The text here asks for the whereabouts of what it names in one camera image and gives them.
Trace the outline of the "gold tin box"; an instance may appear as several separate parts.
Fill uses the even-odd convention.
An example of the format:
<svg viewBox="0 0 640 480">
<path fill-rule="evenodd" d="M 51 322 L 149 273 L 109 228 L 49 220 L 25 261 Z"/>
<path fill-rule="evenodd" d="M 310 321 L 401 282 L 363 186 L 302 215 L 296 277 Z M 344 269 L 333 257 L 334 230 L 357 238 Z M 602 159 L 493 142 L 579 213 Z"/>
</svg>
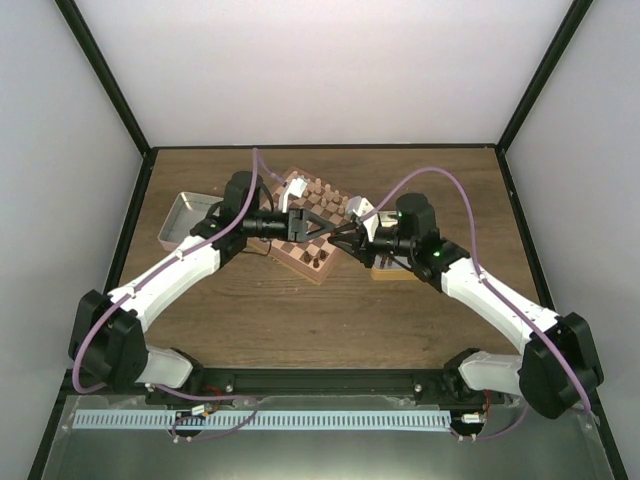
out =
<svg viewBox="0 0 640 480">
<path fill-rule="evenodd" d="M 383 227 L 392 227 L 398 222 L 398 216 L 394 211 L 380 211 L 379 219 Z M 408 259 L 399 255 L 377 255 L 371 267 L 371 278 L 376 281 L 416 280 Z"/>
</svg>

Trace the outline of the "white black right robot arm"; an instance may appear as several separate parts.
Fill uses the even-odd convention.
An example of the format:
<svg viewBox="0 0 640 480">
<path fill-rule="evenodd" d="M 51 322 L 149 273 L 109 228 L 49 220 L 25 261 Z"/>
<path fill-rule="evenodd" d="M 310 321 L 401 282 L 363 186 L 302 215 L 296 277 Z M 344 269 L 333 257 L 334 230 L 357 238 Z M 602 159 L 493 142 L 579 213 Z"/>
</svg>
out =
<svg viewBox="0 0 640 480">
<path fill-rule="evenodd" d="M 365 267 L 378 255 L 405 257 L 416 278 L 474 311 L 516 348 L 514 355 L 481 350 L 462 355 L 444 378 L 451 400 L 465 403 L 488 389 L 521 396 L 548 419 L 576 407 L 591 410 L 590 397 L 604 374 L 582 316 L 538 305 L 490 275 L 471 253 L 441 236 L 435 210 L 423 194 L 397 200 L 392 226 L 382 225 L 362 197 L 353 198 L 347 211 L 352 220 L 342 226 L 304 214 L 307 234 L 327 234 L 330 243 Z"/>
</svg>

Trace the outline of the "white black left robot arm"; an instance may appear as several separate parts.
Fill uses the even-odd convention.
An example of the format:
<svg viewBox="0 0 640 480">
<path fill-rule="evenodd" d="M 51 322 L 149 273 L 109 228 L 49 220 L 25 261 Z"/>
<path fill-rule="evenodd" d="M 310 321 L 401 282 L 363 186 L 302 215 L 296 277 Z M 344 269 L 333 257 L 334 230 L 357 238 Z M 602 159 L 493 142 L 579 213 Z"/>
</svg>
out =
<svg viewBox="0 0 640 480">
<path fill-rule="evenodd" d="M 331 222 L 289 204 L 290 198 L 303 196 L 308 184 L 303 177 L 287 181 L 279 198 L 263 210 L 261 177 L 237 172 L 222 200 L 163 260 L 107 294 L 87 293 L 78 305 L 69 348 L 76 391 L 89 394 L 109 387 L 119 392 L 151 384 L 168 387 L 181 403 L 196 402 L 205 381 L 194 372 L 193 360 L 175 349 L 148 345 L 146 331 L 189 288 L 229 263 L 248 239 L 304 243 L 330 232 Z"/>
</svg>

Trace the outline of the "wooden chess board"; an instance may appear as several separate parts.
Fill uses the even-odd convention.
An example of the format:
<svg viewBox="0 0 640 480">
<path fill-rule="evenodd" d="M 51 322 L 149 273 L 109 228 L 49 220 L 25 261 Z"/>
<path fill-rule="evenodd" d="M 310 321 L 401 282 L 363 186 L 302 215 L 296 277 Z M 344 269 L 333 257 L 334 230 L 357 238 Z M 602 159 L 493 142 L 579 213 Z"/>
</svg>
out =
<svg viewBox="0 0 640 480">
<path fill-rule="evenodd" d="M 335 185 L 331 184 L 328 180 L 310 174 L 297 167 L 289 168 L 283 175 L 286 181 L 290 181 L 295 177 L 304 177 L 308 185 L 303 195 L 289 201 L 290 207 L 300 207 L 313 211 L 316 214 L 321 215 L 323 218 L 330 220 L 335 226 L 341 226 L 350 221 L 350 216 L 345 212 L 347 202 L 353 197 L 353 195 L 344 189 L 339 189 Z M 314 193 L 314 180 L 320 178 L 321 180 L 321 193 Z M 331 196 L 325 196 L 325 185 L 330 184 L 332 189 Z M 342 195 L 346 198 L 346 205 L 344 210 L 340 211 L 333 203 L 335 195 Z M 326 208 L 321 207 L 321 199 L 327 200 Z M 260 240 L 257 238 L 250 238 L 248 245 L 260 253 L 267 253 L 269 256 L 275 258 L 281 264 L 296 271 L 304 276 L 309 281 L 320 285 L 327 277 L 336 261 L 343 254 L 343 251 L 337 249 L 328 242 L 328 238 L 317 238 L 312 242 L 293 243 L 282 240 L 272 240 L 268 242 L 266 240 Z M 320 251 L 326 251 L 328 257 L 325 261 L 319 258 Z M 302 257 L 305 252 L 308 252 L 312 259 L 309 264 L 305 264 Z M 320 260 L 319 268 L 313 267 L 313 259 L 318 257 Z"/>
</svg>

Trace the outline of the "pink tin box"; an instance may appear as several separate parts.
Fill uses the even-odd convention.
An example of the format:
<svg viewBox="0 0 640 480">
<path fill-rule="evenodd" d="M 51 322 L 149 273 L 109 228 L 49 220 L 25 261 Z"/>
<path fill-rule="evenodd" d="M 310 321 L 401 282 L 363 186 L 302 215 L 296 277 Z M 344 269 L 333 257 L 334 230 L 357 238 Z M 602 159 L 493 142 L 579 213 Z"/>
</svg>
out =
<svg viewBox="0 0 640 480">
<path fill-rule="evenodd" d="M 221 197 L 194 192 L 180 192 L 174 200 L 157 239 L 165 251 L 174 250 L 191 228 L 204 219 L 210 207 Z"/>
</svg>

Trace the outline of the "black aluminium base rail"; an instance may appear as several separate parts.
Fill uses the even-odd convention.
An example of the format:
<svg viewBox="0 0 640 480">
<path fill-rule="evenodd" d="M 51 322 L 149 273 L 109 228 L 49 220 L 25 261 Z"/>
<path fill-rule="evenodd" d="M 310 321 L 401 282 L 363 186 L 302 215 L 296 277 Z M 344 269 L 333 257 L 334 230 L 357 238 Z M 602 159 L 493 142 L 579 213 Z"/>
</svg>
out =
<svg viewBox="0 0 640 480">
<path fill-rule="evenodd" d="M 181 391 L 197 396 L 222 393 L 258 398 L 384 395 L 443 409 L 504 402 L 500 393 L 470 390 L 447 369 L 201 368 Z"/>
</svg>

